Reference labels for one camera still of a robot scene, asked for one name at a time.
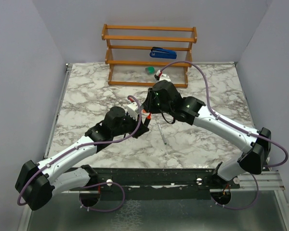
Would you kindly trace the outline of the black orange highlighter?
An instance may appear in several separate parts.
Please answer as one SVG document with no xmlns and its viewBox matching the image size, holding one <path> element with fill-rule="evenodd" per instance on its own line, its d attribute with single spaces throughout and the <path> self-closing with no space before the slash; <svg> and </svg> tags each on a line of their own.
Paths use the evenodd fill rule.
<svg viewBox="0 0 289 231">
<path fill-rule="evenodd" d="M 145 118 L 144 125 L 148 127 L 150 121 L 151 121 L 151 113 Z"/>
</svg>

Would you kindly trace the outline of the thin white green pen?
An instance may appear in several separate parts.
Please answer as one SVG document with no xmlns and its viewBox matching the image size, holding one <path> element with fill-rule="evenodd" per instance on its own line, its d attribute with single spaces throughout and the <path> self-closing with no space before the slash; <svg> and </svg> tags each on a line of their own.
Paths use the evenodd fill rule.
<svg viewBox="0 0 289 231">
<path fill-rule="evenodd" d="M 161 137 L 162 137 L 163 143 L 164 143 L 165 145 L 167 145 L 167 141 L 166 141 L 166 138 L 165 138 L 164 133 L 163 133 L 163 131 L 162 131 L 161 125 L 160 125 L 159 123 L 157 123 L 157 126 L 158 126 L 158 130 L 159 130 L 159 132 L 160 132 L 160 135 L 161 135 Z"/>
</svg>

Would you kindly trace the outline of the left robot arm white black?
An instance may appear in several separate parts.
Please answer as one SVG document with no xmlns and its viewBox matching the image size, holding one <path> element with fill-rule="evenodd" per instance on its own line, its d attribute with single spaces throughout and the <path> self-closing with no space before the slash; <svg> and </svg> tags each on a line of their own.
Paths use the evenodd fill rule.
<svg viewBox="0 0 289 231">
<path fill-rule="evenodd" d="M 53 196 L 74 188 L 93 189 L 97 184 L 97 174 L 88 165 L 70 170 L 81 160 L 92 156 L 112 143 L 114 138 L 123 136 L 138 138 L 149 131 L 151 115 L 138 111 L 131 103 L 124 110 L 112 107 L 104 120 L 88 129 L 70 147 L 53 157 L 34 163 L 29 160 L 21 168 L 15 189 L 19 192 L 17 204 L 28 205 L 38 210 L 46 205 Z"/>
</svg>

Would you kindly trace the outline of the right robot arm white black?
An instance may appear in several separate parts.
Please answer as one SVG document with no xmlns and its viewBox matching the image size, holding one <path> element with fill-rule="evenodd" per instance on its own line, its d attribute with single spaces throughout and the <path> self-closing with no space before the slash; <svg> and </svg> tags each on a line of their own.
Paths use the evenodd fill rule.
<svg viewBox="0 0 289 231">
<path fill-rule="evenodd" d="M 270 130 L 248 128 L 221 114 L 214 116 L 203 101 L 193 96 L 181 96 L 174 84 L 166 80 L 148 89 L 143 107 L 146 112 L 169 114 L 176 121 L 206 129 L 241 151 L 239 157 L 221 162 L 216 167 L 211 177 L 216 188 L 223 188 L 235 176 L 245 172 L 261 174 L 271 149 L 267 141 L 271 137 Z"/>
</svg>

